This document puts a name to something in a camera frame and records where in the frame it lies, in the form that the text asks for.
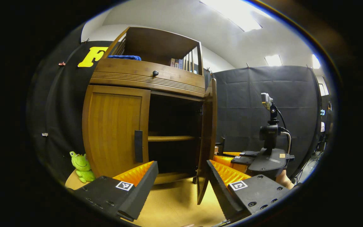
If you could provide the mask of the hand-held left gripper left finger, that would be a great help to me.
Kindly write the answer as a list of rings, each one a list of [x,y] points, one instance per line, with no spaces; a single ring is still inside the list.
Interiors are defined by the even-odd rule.
[[[115,177],[100,176],[69,191],[106,217],[132,222],[139,217],[157,175],[158,163],[150,161]]]

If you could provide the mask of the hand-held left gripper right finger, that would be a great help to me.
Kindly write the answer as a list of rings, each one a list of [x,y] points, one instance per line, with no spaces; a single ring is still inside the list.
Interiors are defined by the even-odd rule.
[[[213,160],[206,165],[221,210],[231,223],[271,207],[290,191],[263,174],[251,177]]]

